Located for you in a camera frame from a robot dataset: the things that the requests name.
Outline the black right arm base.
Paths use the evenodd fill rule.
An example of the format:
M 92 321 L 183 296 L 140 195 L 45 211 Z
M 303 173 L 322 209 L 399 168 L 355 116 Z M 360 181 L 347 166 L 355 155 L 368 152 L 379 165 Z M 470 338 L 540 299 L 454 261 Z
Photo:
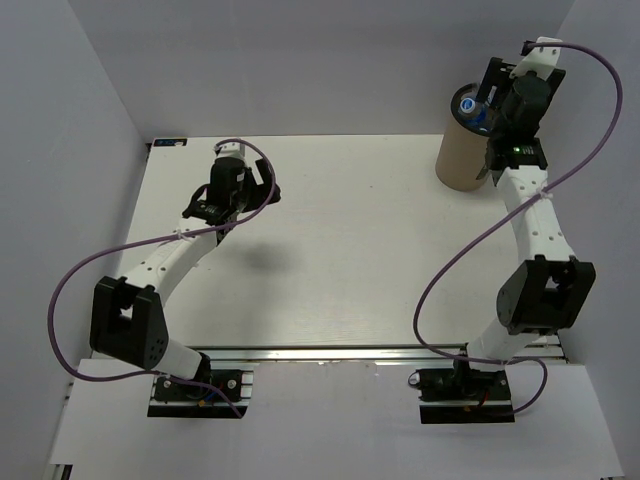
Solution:
M 407 378 L 418 393 L 423 425 L 502 424 L 515 421 L 504 367 L 475 367 L 444 357 L 419 364 Z

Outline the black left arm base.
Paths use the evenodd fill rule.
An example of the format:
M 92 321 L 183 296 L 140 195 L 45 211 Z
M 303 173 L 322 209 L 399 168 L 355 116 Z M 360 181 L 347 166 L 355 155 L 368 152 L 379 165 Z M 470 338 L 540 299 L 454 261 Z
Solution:
M 154 381 L 147 416 L 166 419 L 240 419 L 252 397 L 254 368 L 213 362 L 210 383 L 218 389 L 188 386 L 162 378 Z

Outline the blue-label bottle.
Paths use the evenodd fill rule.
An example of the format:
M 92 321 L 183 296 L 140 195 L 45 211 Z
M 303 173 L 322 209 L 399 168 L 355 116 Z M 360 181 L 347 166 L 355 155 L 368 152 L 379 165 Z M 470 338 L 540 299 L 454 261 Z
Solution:
M 484 103 L 476 101 L 472 96 L 466 96 L 460 100 L 458 114 L 462 124 L 471 130 L 489 131 L 488 109 Z

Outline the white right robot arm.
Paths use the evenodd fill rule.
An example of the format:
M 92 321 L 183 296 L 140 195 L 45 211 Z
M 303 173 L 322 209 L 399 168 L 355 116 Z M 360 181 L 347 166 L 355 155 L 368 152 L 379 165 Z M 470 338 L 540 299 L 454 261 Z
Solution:
M 596 273 L 577 259 L 545 192 L 548 163 L 537 136 L 563 71 L 522 70 L 492 58 L 476 99 L 488 106 L 491 125 L 482 175 L 491 177 L 512 226 L 519 265 L 499 289 L 496 317 L 466 346 L 470 361 L 453 371 L 451 384 L 472 399 L 523 348 L 576 321 Z

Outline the small blue table label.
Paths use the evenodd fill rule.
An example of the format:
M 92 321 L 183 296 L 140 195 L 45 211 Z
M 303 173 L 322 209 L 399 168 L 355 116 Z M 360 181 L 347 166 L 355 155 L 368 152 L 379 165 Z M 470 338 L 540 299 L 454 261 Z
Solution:
M 187 138 L 156 138 L 152 146 L 154 148 L 160 147 L 183 147 L 187 144 Z

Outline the brown cylindrical paper bin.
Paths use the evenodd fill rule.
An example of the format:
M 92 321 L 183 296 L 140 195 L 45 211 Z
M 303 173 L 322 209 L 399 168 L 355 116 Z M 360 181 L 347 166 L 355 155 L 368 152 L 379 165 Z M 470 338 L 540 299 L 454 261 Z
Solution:
M 462 124 L 458 114 L 460 100 L 472 96 L 476 100 L 478 85 L 460 87 L 450 101 L 449 118 L 436 159 L 435 173 L 450 189 L 471 192 L 486 182 L 485 153 L 488 132 L 471 130 Z

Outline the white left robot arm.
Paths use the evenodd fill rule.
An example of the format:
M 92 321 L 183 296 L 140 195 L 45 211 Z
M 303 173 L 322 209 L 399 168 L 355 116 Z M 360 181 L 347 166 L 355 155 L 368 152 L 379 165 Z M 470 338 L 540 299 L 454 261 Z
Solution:
M 217 158 L 207 184 L 191 196 L 175 230 L 140 264 L 94 288 L 89 343 L 92 350 L 146 371 L 177 378 L 188 398 L 211 387 L 206 355 L 169 337 L 164 306 L 196 264 L 225 239 L 238 216 L 280 200 L 267 160 L 255 162 L 263 182 L 239 154 Z

